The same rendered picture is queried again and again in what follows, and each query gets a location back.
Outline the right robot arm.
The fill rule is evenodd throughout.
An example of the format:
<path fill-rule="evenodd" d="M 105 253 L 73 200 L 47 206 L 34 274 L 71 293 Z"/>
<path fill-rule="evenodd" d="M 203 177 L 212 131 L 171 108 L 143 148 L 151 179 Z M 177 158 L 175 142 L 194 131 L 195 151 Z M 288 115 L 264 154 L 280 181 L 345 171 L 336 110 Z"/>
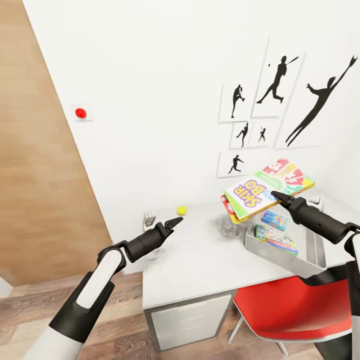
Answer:
<path fill-rule="evenodd" d="M 293 222 L 312 230 L 334 245 L 340 243 L 352 231 L 353 235 L 344 244 L 344 249 L 355 258 L 346 263 L 348 290 L 352 322 L 352 360 L 360 360 L 360 226 L 346 224 L 324 213 L 324 197 L 309 196 L 308 202 L 303 197 L 273 190 L 272 195 L 289 211 Z"/>

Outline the tennis ball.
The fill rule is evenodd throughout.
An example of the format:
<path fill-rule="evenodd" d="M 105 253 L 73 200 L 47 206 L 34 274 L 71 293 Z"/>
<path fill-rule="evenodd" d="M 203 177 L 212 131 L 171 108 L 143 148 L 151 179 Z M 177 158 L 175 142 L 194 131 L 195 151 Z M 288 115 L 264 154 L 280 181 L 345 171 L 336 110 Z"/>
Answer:
<path fill-rule="evenodd" d="M 184 215 L 186 213 L 186 207 L 184 205 L 180 205 L 176 208 L 176 212 L 178 215 Z"/>

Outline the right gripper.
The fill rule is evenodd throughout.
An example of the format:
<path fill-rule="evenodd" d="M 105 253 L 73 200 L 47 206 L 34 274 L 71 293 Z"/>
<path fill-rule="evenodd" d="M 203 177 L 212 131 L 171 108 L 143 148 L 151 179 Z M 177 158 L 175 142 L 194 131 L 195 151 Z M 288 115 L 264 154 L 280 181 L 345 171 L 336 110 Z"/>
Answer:
<path fill-rule="evenodd" d="M 301 196 L 295 198 L 292 195 L 275 190 L 273 190 L 271 194 L 282 201 L 280 205 L 289 211 L 294 223 L 305 226 L 316 234 L 320 225 L 322 225 L 327 219 L 333 218 L 328 214 L 308 205 L 306 199 Z"/>

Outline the toy box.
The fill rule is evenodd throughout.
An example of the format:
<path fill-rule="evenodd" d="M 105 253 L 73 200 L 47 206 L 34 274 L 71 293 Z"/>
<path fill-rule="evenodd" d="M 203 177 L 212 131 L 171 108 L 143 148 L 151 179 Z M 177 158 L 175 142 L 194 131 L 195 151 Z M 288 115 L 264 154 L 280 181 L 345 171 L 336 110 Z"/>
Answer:
<path fill-rule="evenodd" d="M 274 245 L 256 238 L 256 225 L 261 225 L 270 229 L 277 229 L 273 225 L 262 221 L 267 209 L 259 212 L 249 219 L 249 227 L 246 234 L 246 249 L 265 258 L 290 272 L 303 278 L 309 278 L 313 274 L 320 274 L 326 270 L 326 255 L 324 249 L 323 237 L 315 233 L 304 225 L 296 224 L 290 212 L 280 204 L 268 208 L 289 220 L 285 229 L 286 233 L 294 235 L 298 255 L 295 256 Z"/>

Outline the board game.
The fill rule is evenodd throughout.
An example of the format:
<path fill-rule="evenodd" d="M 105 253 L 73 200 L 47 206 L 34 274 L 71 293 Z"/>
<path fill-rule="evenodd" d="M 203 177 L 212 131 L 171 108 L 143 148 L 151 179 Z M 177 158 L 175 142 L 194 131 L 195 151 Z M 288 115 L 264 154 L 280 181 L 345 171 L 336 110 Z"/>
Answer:
<path fill-rule="evenodd" d="M 262 221 L 265 223 L 268 223 L 271 226 L 274 226 L 275 228 L 279 230 L 286 230 L 289 219 L 286 217 L 283 217 L 277 213 L 274 213 L 272 211 L 267 211 L 265 215 L 262 218 Z"/>
<path fill-rule="evenodd" d="M 315 181 L 285 156 L 226 189 L 221 200 L 232 222 L 238 224 L 280 204 L 282 200 L 271 194 L 272 191 L 294 197 L 314 186 Z"/>
<path fill-rule="evenodd" d="M 285 230 L 273 229 L 263 225 L 255 225 L 255 238 L 262 240 L 272 246 L 275 246 L 285 252 L 288 252 L 296 257 L 299 254 L 295 235 L 285 232 Z"/>

